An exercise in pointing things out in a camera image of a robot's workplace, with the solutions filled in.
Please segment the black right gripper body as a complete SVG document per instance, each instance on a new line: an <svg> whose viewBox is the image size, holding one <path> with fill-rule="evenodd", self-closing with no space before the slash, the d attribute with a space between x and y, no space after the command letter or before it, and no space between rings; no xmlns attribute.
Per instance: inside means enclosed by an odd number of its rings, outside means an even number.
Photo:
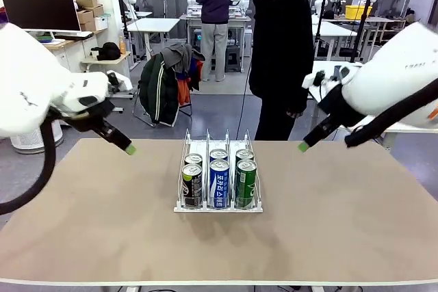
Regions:
<svg viewBox="0 0 438 292"><path fill-rule="evenodd" d="M320 101L320 109L328 115L334 127L340 127L342 125L339 114L342 99L342 84L337 84L331 88Z"/></svg>

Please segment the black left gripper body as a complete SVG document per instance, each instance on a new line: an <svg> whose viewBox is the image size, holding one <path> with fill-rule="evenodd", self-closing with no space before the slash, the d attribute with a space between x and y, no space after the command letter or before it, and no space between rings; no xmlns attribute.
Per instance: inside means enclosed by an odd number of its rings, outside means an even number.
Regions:
<svg viewBox="0 0 438 292"><path fill-rule="evenodd" d="M113 109L114 104L106 98L102 103L93 105L70 118L70 125L80 132L111 132L114 127L106 118Z"/></svg>

